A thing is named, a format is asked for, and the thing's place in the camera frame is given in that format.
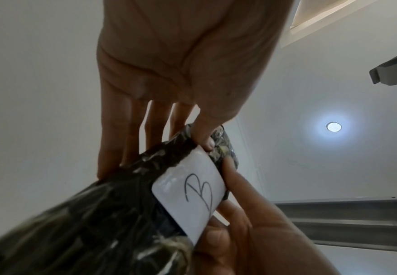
white label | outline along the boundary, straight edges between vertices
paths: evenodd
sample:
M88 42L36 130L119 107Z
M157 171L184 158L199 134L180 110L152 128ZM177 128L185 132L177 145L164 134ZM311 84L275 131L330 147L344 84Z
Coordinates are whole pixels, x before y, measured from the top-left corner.
M226 187L215 164L197 146L152 186L152 192L195 245Z

black plastic wrap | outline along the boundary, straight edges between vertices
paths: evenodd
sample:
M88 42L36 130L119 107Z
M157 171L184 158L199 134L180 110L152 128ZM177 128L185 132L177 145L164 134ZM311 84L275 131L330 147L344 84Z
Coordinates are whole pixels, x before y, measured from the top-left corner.
M190 126L0 238L0 275L183 275L193 244L152 194L155 180L197 146ZM210 158L237 158L223 127Z

hand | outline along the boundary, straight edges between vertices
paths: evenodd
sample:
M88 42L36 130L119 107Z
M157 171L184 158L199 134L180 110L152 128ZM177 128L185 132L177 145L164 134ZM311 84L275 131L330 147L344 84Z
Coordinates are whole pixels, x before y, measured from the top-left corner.
M232 119L268 63L292 0L104 0L97 46L102 87L98 178L182 129L195 105L192 138Z
M223 163L223 178L242 208L230 201L217 211L193 256L197 275L337 275L338 271L275 205L238 174L233 161Z

wrapped package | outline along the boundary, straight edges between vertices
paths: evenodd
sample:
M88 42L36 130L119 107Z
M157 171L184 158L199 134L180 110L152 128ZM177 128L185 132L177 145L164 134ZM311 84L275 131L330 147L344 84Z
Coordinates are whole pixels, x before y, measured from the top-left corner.
M227 191L223 127L206 153L190 126L0 238L0 275L184 275Z

ceiling light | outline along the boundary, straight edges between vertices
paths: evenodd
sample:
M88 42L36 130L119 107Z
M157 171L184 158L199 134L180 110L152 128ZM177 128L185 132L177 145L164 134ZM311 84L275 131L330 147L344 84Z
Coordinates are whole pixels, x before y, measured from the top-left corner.
M334 133L339 132L342 129L342 125L337 122L330 122L325 127L327 128L327 130Z

